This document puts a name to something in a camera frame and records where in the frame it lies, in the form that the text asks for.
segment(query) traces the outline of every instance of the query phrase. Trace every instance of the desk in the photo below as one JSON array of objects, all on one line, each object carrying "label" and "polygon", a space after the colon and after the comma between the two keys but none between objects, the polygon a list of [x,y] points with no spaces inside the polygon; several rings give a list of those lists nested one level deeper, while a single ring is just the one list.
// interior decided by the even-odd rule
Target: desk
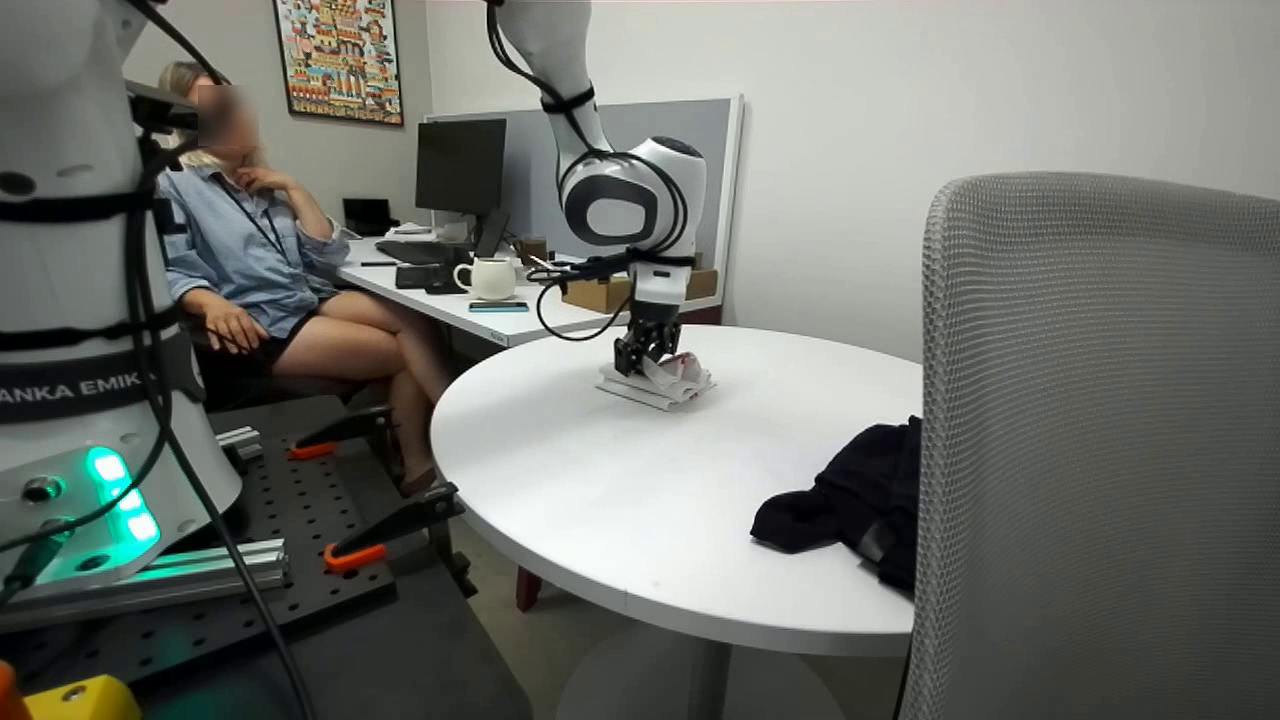
[{"label": "desk", "polygon": [[646,625],[813,657],[906,657],[913,606],[855,555],[751,546],[756,509],[870,424],[921,414],[921,363],[690,325],[718,388],[653,414],[595,392],[607,337],[487,357],[435,404],[431,443],[472,525],[521,569]]},{"label": "desk", "polygon": [[[542,284],[521,284],[521,302],[529,303],[523,313],[518,310],[483,310],[483,313],[472,313],[470,310],[470,298],[465,291],[454,291],[454,298],[431,298],[425,287],[398,287],[398,269],[363,269],[363,259],[387,259],[373,248],[375,241],[351,241],[351,255],[341,271],[341,279],[373,291],[373,298],[383,298],[401,310],[414,310],[421,316],[431,316],[449,329],[460,329],[478,341],[487,341],[498,347],[511,347],[511,346],[529,346],[529,341],[542,341],[549,337],[545,325],[537,321],[537,298],[545,291]],[[705,313],[705,310],[718,310],[718,302],[697,302],[690,303],[690,313]],[[587,310],[577,310],[577,303],[564,303],[559,291],[549,291],[545,303],[542,303],[545,321],[559,331],[587,331],[587,329],[600,329],[607,316],[605,313],[587,313]]]}]

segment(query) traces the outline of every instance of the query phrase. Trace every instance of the woman's leg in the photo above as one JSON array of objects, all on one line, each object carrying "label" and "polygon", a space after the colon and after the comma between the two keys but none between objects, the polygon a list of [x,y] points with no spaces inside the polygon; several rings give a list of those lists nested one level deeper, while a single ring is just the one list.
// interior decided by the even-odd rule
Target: woman's leg
[{"label": "woman's leg", "polygon": [[429,398],[429,407],[446,398],[449,369],[440,362],[440,346],[435,346],[431,329],[421,316],[414,316],[387,302],[375,302],[368,291],[351,291],[351,287],[345,287],[327,303],[319,303],[319,316],[368,325],[368,329],[398,337],[401,362],[414,374],[414,380],[421,385],[421,392]]},{"label": "woman's leg", "polygon": [[383,329],[313,316],[277,362],[277,375],[391,380],[391,424],[401,442],[404,479],[431,469],[425,448],[425,407],[414,374],[401,362],[401,341]]}]

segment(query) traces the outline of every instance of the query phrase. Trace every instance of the computer monitor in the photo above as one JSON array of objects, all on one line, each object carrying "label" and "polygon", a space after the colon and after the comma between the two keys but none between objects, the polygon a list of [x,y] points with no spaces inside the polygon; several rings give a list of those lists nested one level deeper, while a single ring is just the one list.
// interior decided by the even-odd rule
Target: computer monitor
[{"label": "computer monitor", "polygon": [[509,119],[429,119],[418,130],[418,207],[470,213],[472,243],[503,205]]}]

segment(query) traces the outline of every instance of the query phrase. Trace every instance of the light blue shirt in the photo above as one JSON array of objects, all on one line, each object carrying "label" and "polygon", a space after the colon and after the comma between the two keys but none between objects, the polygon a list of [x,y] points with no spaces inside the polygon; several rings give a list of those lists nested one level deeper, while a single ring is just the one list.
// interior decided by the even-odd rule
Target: light blue shirt
[{"label": "light blue shirt", "polygon": [[212,287],[239,303],[268,337],[283,341],[331,291],[348,255],[348,232],[303,238],[271,194],[239,194],[212,171],[164,171],[159,201],[169,291]]}]

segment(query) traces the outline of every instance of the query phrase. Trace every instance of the robotic arm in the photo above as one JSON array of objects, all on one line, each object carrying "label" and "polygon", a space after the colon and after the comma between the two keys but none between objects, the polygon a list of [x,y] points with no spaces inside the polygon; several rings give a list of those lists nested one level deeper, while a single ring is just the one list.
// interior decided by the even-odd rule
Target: robotic arm
[{"label": "robotic arm", "polygon": [[148,3],[5,7],[0,606],[123,584],[239,495],[148,227],[122,78]]},{"label": "robotic arm", "polygon": [[570,227],[634,271],[634,321],[617,341],[605,388],[646,404],[686,404],[712,380],[697,357],[678,353],[682,303],[697,259],[705,213],[705,162],[697,149],[653,136],[617,151],[600,130],[587,80],[587,0],[487,0],[498,60],[542,90],[558,136],[558,188]]}]

